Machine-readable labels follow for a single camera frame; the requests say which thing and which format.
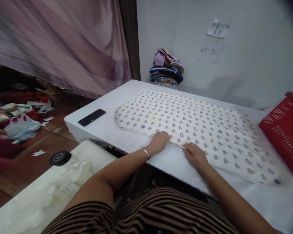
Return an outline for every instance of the striped shirt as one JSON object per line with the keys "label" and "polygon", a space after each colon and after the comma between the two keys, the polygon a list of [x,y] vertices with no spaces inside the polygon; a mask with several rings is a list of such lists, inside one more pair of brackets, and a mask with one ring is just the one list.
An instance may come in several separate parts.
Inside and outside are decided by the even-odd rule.
{"label": "striped shirt", "polygon": [[42,233],[238,233],[208,204],[168,187],[145,190],[120,220],[114,215],[107,204],[87,201],[60,214]]}

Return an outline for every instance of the white tablecloth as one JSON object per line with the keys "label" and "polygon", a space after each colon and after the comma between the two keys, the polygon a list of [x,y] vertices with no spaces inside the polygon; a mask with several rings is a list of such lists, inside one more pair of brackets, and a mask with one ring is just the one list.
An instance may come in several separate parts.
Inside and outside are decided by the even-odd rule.
{"label": "white tablecloth", "polygon": [[[121,130],[114,122],[115,109],[137,95],[142,88],[170,92],[236,110],[248,114],[255,123],[259,123],[267,115],[263,111],[131,80],[65,117],[64,120],[70,132],[78,142],[85,139],[96,139],[108,142],[128,153],[146,146],[151,138]],[[106,114],[86,127],[78,124],[79,120],[97,109],[103,109]],[[276,160],[284,165],[280,158]],[[168,144],[163,152],[153,157],[148,163],[209,193],[202,178],[188,163],[180,147]],[[289,173],[291,180],[291,185],[287,188],[270,188],[252,184],[219,168],[216,169],[274,228],[285,234],[293,234],[293,175],[287,168],[285,170]]]}

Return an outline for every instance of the person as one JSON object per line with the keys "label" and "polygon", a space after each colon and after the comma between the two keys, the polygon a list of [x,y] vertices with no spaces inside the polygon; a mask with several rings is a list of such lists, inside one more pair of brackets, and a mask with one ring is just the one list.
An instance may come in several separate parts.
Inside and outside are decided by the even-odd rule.
{"label": "person", "polygon": [[42,232],[52,233],[246,233],[277,231],[208,163],[196,144],[184,145],[190,164],[204,178],[225,215],[208,204],[168,187],[149,188],[132,199],[114,220],[114,193],[143,165],[165,149],[168,133],[94,174]]}

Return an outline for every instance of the black phone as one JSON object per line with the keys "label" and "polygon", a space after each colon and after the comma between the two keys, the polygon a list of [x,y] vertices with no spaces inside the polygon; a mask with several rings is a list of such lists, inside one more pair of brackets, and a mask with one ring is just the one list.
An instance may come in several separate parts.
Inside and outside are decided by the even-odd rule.
{"label": "black phone", "polygon": [[95,112],[91,113],[90,115],[86,116],[82,120],[79,120],[78,123],[83,125],[84,127],[99,118],[100,116],[104,115],[106,112],[104,110],[98,109]]}

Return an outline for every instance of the red plastic basket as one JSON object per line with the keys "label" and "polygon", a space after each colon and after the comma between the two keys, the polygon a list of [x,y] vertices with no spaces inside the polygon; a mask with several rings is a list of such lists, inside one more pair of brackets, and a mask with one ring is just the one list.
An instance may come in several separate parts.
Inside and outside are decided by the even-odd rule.
{"label": "red plastic basket", "polygon": [[285,95],[259,126],[293,172],[293,93]]}

